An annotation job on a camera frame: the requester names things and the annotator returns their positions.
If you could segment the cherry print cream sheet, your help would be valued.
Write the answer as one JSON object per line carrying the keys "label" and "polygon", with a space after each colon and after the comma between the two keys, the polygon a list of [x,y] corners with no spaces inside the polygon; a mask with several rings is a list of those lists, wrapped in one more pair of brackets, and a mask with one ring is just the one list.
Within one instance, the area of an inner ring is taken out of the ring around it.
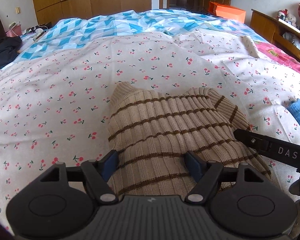
{"label": "cherry print cream sheet", "polygon": [[115,149],[118,194],[185,196],[181,155],[253,165],[288,193],[295,168],[260,157],[235,129],[300,145],[288,111],[300,74],[249,36],[197,29],[97,38],[0,70],[0,224],[8,202],[57,162],[81,166]]}

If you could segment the blue white patterned quilt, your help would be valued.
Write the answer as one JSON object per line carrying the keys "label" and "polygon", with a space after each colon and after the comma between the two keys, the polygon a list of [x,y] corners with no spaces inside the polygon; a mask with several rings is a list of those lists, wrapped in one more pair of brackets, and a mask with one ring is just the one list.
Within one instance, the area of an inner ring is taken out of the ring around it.
{"label": "blue white patterned quilt", "polygon": [[197,28],[224,31],[237,36],[250,36],[254,41],[265,38],[237,20],[228,20],[211,14],[197,14],[185,10],[154,9],[145,12],[134,10],[109,16],[95,16],[88,20],[66,18],[44,31],[35,41],[35,34],[23,35],[21,54],[15,62],[44,57],[57,50],[79,49],[96,38],[126,36],[159,31],[170,36]]}

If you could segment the beige brown-striped knit sweater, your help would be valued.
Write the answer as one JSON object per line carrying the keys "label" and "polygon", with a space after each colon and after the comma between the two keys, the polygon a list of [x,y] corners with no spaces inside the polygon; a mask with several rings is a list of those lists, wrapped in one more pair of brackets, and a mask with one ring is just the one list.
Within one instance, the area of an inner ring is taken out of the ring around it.
{"label": "beige brown-striped knit sweater", "polygon": [[165,95],[123,82],[111,96],[110,112],[108,140],[119,165],[109,185],[118,196],[185,197],[195,186],[183,161],[188,151],[226,167],[245,161],[271,177],[263,159],[234,137],[236,129],[249,130],[245,115],[212,88]]}

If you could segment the pink cartoon bedsheet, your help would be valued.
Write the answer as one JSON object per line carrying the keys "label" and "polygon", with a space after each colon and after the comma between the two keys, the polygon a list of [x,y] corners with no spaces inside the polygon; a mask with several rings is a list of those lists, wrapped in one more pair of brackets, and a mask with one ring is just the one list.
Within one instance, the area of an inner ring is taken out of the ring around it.
{"label": "pink cartoon bedsheet", "polygon": [[275,45],[267,42],[255,42],[257,49],[273,61],[285,65],[300,74],[300,62],[286,54]]}

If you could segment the black clothing pile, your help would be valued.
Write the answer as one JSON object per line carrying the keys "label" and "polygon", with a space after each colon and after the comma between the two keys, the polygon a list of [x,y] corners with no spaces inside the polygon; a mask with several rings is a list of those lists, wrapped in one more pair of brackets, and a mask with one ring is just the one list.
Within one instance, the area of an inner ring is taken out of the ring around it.
{"label": "black clothing pile", "polygon": [[17,58],[21,45],[22,40],[19,36],[0,38],[0,69]]}

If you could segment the orange box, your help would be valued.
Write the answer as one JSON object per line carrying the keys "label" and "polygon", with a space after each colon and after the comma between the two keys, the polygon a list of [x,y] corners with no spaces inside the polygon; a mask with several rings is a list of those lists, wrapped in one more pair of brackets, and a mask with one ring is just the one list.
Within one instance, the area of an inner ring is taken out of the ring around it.
{"label": "orange box", "polygon": [[208,12],[229,20],[237,20],[241,23],[245,22],[246,11],[230,5],[209,2]]}

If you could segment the wooden shelf cabinet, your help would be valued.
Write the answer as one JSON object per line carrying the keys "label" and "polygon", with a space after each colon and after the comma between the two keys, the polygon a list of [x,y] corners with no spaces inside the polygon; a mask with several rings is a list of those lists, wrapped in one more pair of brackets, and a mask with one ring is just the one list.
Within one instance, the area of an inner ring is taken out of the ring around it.
{"label": "wooden shelf cabinet", "polygon": [[279,20],[254,9],[252,10],[250,27],[258,35],[300,62],[300,50],[283,37],[284,33],[291,33],[300,39],[300,33]]}

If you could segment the pink container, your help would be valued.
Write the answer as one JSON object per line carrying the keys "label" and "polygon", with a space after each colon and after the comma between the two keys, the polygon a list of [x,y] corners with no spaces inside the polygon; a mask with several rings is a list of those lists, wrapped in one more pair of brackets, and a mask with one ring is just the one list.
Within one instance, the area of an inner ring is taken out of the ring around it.
{"label": "pink container", "polygon": [[16,36],[21,36],[21,23],[20,22],[12,22],[8,26],[8,31],[6,32],[7,37],[16,37]]}

